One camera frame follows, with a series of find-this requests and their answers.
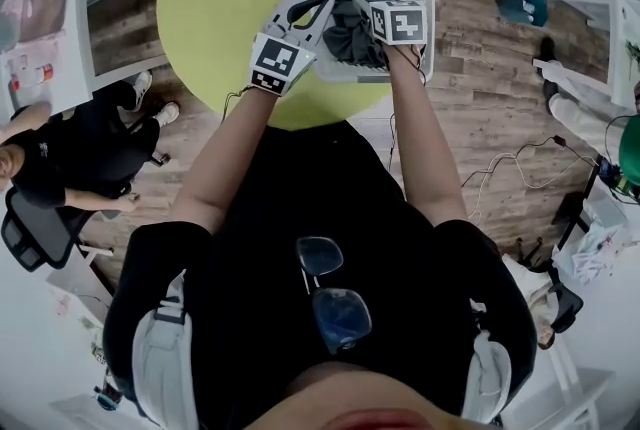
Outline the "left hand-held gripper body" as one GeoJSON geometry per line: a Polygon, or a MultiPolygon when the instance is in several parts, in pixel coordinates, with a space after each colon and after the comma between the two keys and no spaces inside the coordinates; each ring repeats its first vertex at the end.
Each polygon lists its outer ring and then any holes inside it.
{"type": "Polygon", "coordinates": [[[317,58],[335,0],[284,0],[252,45],[249,86],[285,96],[317,58]]]}

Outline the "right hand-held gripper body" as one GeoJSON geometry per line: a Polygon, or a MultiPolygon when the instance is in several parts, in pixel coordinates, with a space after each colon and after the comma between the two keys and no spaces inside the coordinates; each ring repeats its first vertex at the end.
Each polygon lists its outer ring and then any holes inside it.
{"type": "Polygon", "coordinates": [[[352,0],[374,41],[386,45],[426,45],[427,10],[418,0],[352,0]]]}

